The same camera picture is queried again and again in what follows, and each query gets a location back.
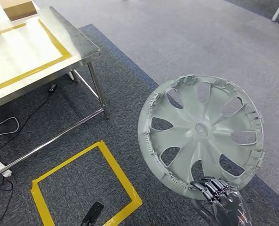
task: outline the hubcap center cap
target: hubcap center cap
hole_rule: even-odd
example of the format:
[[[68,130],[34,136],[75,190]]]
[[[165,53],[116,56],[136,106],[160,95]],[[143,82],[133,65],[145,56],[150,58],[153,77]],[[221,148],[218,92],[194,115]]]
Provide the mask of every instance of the hubcap center cap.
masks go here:
[[[206,138],[209,135],[206,127],[203,124],[197,123],[196,124],[195,129],[196,132],[200,137]]]

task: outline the hubcap spoke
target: hubcap spoke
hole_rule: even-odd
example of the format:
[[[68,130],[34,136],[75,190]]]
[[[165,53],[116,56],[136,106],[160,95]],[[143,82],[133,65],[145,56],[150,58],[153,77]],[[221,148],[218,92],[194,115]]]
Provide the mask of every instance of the hubcap spoke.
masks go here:
[[[194,153],[197,151],[197,142],[194,137],[187,144],[181,147],[176,157],[168,166],[168,169],[173,172],[177,177],[185,182],[193,180],[191,174],[191,166],[196,161],[193,161]]]
[[[155,152],[158,155],[169,147],[182,147],[193,133],[185,128],[172,127],[167,130],[150,128],[150,139]]]
[[[204,120],[206,115],[206,105],[200,103],[197,96],[195,86],[182,85],[184,88],[179,89],[179,96],[184,103],[184,107],[193,119]]]
[[[209,118],[211,125],[221,116],[222,108],[229,100],[236,96],[223,93],[217,87],[211,86],[209,101],[206,103],[206,117]]]
[[[194,124],[194,121],[189,118],[184,109],[172,106],[166,95],[161,97],[161,100],[154,106],[153,116],[169,121],[173,126],[182,127]]]
[[[216,126],[218,129],[228,128],[232,131],[248,130],[247,127],[249,125],[243,123],[243,118],[246,117],[246,114],[247,113],[247,108],[247,105],[243,105],[241,109],[230,117],[220,115],[215,123],[212,125]]]
[[[246,163],[249,161],[251,150],[256,145],[239,145],[233,141],[231,133],[224,132],[222,130],[215,130],[213,133],[214,139],[212,142],[222,154],[237,165],[245,167]]]
[[[221,178],[223,174],[219,164],[221,154],[209,142],[201,142],[200,146],[203,149],[201,164],[205,176]]]

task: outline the black phone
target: black phone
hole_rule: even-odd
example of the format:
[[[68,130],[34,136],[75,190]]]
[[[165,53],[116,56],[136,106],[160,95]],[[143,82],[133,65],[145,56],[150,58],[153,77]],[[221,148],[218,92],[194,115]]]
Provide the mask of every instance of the black phone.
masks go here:
[[[82,221],[81,226],[94,225],[102,212],[104,205],[95,201]]]

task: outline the metal table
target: metal table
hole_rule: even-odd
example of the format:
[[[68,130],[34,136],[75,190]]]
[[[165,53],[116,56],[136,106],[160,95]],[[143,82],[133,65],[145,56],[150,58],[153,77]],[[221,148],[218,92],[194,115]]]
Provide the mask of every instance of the metal table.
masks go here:
[[[39,10],[33,16],[1,23],[0,59],[5,60],[0,62],[0,106],[69,74],[73,80],[83,83],[101,104],[101,108],[6,165],[0,170],[0,174],[100,113],[108,118],[92,65],[92,61],[99,57],[98,46],[53,7]],[[96,92],[75,70],[85,64],[89,68]]]

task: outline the yellow tape outline on table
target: yellow tape outline on table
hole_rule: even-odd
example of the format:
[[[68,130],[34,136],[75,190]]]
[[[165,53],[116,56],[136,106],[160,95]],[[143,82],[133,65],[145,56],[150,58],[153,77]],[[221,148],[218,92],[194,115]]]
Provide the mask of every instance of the yellow tape outline on table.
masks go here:
[[[132,212],[135,211],[137,208],[143,204],[142,200],[138,196],[138,194],[135,191],[135,189],[130,183],[130,181],[125,175],[125,173],[119,167],[119,165],[115,160],[115,158],[110,153],[110,151],[106,146],[104,141],[96,142],[93,145],[91,145],[83,151],[81,151],[78,154],[76,154],[71,158],[69,158],[58,166],[56,166],[45,174],[43,174],[37,179],[33,180],[33,187],[30,190],[33,198],[36,205],[39,214],[40,215],[43,225],[45,226],[54,226],[54,223],[52,220],[50,212],[48,211],[45,201],[43,199],[42,194],[38,186],[38,183],[45,179],[64,166],[66,166],[73,160],[76,160],[83,154],[85,154],[90,150],[92,150],[95,147],[98,147],[100,151],[104,156],[104,158],[108,162],[108,164],[112,168],[112,170],[117,176],[119,182],[122,185],[122,187],[127,192],[129,196],[131,198],[131,202],[127,206],[122,208],[119,211],[113,218],[108,220],[104,224],[104,226],[114,226],[118,225],[124,219],[127,218]]]
[[[51,61],[51,62],[44,64],[44,65],[42,65],[42,66],[39,66],[39,67],[26,72],[26,73],[23,73],[23,74],[18,75],[18,76],[16,76],[14,78],[1,83],[0,84],[0,89],[6,87],[6,86],[11,85],[13,83],[15,83],[15,82],[17,82],[17,81],[20,81],[20,80],[22,80],[22,79],[25,79],[25,78],[29,77],[30,75],[38,73],[39,71],[42,71],[44,69],[48,68],[50,66],[57,64],[57,63],[61,62],[61,61],[64,61],[64,60],[70,58],[72,56],[70,52],[68,52],[62,44],[61,44],[59,41],[58,41],[58,39],[56,39],[50,30],[48,30],[45,25],[44,25],[40,19],[38,19],[38,22],[45,30],[45,32],[49,37],[49,39],[51,39],[51,43],[53,43],[54,46],[56,47],[62,56],[60,57],[60,58],[58,58],[56,60],[53,60],[53,61]],[[11,30],[14,30],[14,29],[18,29],[20,27],[23,27],[23,26],[26,26],[26,25],[27,25],[27,23],[23,23],[23,24],[17,25],[17,26],[11,27],[11,28],[5,29],[5,30],[2,30],[2,31],[0,31],[0,34],[5,33],[5,32],[8,32],[8,31],[11,31]]]

